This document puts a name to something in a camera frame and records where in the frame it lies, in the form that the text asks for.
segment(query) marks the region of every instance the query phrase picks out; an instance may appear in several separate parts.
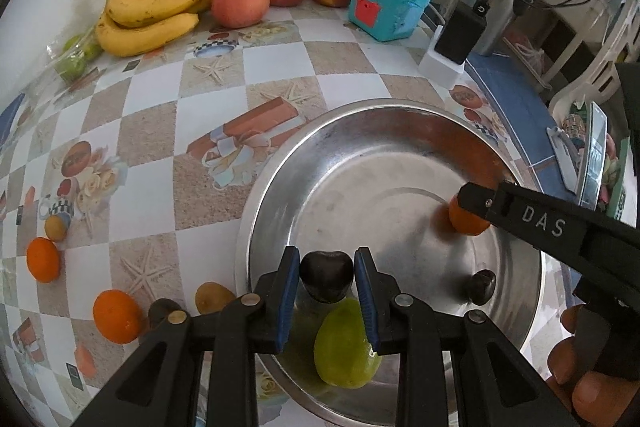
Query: green fruit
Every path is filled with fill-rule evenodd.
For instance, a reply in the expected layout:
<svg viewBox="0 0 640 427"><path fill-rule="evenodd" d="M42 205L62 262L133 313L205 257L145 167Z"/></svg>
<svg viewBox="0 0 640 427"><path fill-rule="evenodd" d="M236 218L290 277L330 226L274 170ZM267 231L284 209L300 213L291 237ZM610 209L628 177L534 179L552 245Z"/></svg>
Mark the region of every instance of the green fruit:
<svg viewBox="0 0 640 427"><path fill-rule="evenodd" d="M74 35L73 37L71 37L67 42L65 42L65 45L62 46L62 52L64 53L73 48L81 38L82 35ZM82 45L82 52L84 53L84 59L87 62L91 62L92 60L100 56L100 54L102 53L102 48L100 47L100 44L95 41L94 36L91 35L91 38L89 38L88 41Z"/></svg>
<svg viewBox="0 0 640 427"><path fill-rule="evenodd" d="M81 53L63 58L55 65L55 68L65 82L74 82L82 76L86 69L84 54Z"/></svg>
<svg viewBox="0 0 640 427"><path fill-rule="evenodd" d="M345 299L322 322L314 343L314 362L323 381L356 389L376 374L382 358L364 331L360 304Z"/></svg>
<svg viewBox="0 0 640 427"><path fill-rule="evenodd" d="M86 58L87 62L91 62L100 56L102 48L98 42L91 39L87 44L82 46L82 51L84 51L84 58Z"/></svg>
<svg viewBox="0 0 640 427"><path fill-rule="evenodd" d="M76 45L76 42L78 42L81 38L82 35L74 35L73 37L71 37L67 42L65 42L65 45L62 46L62 52L64 53L67 50L73 48Z"/></svg>

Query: banana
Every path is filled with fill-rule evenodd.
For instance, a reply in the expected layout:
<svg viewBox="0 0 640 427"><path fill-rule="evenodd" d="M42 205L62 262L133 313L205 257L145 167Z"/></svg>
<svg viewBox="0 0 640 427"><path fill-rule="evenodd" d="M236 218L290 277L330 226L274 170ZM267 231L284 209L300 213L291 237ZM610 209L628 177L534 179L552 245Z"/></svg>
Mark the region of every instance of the banana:
<svg viewBox="0 0 640 427"><path fill-rule="evenodd" d="M194 4L191 7L187 8L184 12L185 13L200 13L200 12L204 12L206 10L210 10L212 1L213 0L199 0L196 4Z"/></svg>
<svg viewBox="0 0 640 427"><path fill-rule="evenodd" d="M199 0L108 0L107 15L127 28L139 28L185 11Z"/></svg>
<svg viewBox="0 0 640 427"><path fill-rule="evenodd" d="M95 25L95 36L101 47L110 54L131 57L164 46L190 32L197 24L197 15L180 13L144 28L124 29L109 17L105 6Z"/></svg>

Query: human hand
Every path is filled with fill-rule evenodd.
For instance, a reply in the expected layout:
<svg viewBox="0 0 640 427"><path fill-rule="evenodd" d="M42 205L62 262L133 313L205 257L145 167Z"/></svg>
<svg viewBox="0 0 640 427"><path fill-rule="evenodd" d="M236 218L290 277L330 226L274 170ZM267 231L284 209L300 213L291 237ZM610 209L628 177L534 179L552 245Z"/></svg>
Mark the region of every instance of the human hand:
<svg viewBox="0 0 640 427"><path fill-rule="evenodd" d="M581 307L569 308L560 317L560 322L569 333L575 333ZM547 365L552 376L546 383L568 410L573 406L578 415L594 427L613 427L640 389L640 381L628 381L590 371L578 380L569 395L562 386L571 380L576 363L574 338L560 341L549 353Z"/></svg>

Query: teal container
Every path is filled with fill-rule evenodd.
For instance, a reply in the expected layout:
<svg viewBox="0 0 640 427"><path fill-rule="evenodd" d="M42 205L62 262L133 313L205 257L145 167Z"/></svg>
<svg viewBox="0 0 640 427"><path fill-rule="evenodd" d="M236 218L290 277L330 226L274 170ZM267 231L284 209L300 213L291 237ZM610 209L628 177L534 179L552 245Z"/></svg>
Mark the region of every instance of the teal container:
<svg viewBox="0 0 640 427"><path fill-rule="evenodd" d="M349 20L381 42L404 39L414 32L431 0L351 0Z"/></svg>

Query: orange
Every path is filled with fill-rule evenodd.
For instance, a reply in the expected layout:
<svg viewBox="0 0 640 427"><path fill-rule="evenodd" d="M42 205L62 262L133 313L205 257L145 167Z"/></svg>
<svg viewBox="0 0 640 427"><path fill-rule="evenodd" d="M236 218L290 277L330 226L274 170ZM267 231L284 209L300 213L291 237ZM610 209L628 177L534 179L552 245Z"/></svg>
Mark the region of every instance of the orange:
<svg viewBox="0 0 640 427"><path fill-rule="evenodd" d="M121 290L106 290L95 298L95 327L115 344L129 344L142 332L142 310Z"/></svg>
<svg viewBox="0 0 640 427"><path fill-rule="evenodd" d="M465 235L480 235L490 225L489 221L461 208L458 204L457 194L449 201L449 220L458 233Z"/></svg>
<svg viewBox="0 0 640 427"><path fill-rule="evenodd" d="M60 275L58 248L46 237L36 237L27 247L27 268L38 282L51 282Z"/></svg>

